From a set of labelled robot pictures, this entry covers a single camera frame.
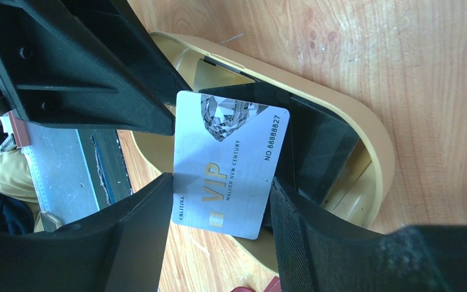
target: vip card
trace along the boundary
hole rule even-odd
[[[288,122],[283,108],[181,91],[173,222],[256,239]]]

